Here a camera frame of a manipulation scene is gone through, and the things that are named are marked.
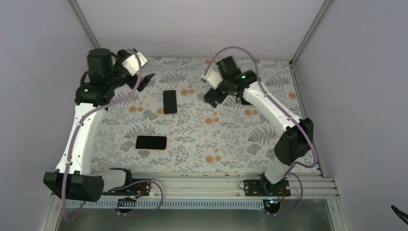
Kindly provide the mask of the phone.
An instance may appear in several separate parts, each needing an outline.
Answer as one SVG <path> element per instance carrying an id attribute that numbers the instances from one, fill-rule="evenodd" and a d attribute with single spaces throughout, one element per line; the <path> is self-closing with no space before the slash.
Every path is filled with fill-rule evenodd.
<path id="1" fill-rule="evenodd" d="M 178 112 L 177 108 L 177 93 L 175 90 L 163 91 L 163 110 L 165 115 L 175 114 Z"/>
<path id="2" fill-rule="evenodd" d="M 136 138 L 135 148 L 138 150 L 164 151 L 167 149 L 166 136 L 139 135 Z"/>

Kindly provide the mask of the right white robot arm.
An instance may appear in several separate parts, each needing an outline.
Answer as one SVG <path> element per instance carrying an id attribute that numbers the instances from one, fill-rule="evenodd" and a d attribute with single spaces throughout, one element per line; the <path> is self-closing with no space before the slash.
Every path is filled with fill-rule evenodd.
<path id="1" fill-rule="evenodd" d="M 211 86 L 204 101 L 215 108 L 227 96 L 234 95 L 258 109 L 276 127 L 278 141 L 273 148 L 276 157 L 260 177 L 261 192 L 272 196 L 283 187 L 283 180 L 295 162 L 311 151 L 314 124 L 287 109 L 258 80 L 256 72 L 241 71 L 231 56 L 216 64 L 216 68 L 209 68 L 201 76 Z"/>

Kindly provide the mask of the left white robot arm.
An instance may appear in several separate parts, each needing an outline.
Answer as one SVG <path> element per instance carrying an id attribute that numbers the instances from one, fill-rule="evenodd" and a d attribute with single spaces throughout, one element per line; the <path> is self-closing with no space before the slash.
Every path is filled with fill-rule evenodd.
<path id="1" fill-rule="evenodd" d="M 96 202 L 113 188 L 122 195 L 133 191 L 129 169 L 112 168 L 93 174 L 90 165 L 108 108 L 128 100 L 140 87 L 144 81 L 140 70 L 147 62 L 136 49 L 117 53 L 106 48 L 89 51 L 88 70 L 75 94 L 75 116 L 66 148 L 55 170 L 43 177 L 43 183 L 60 199 Z"/>

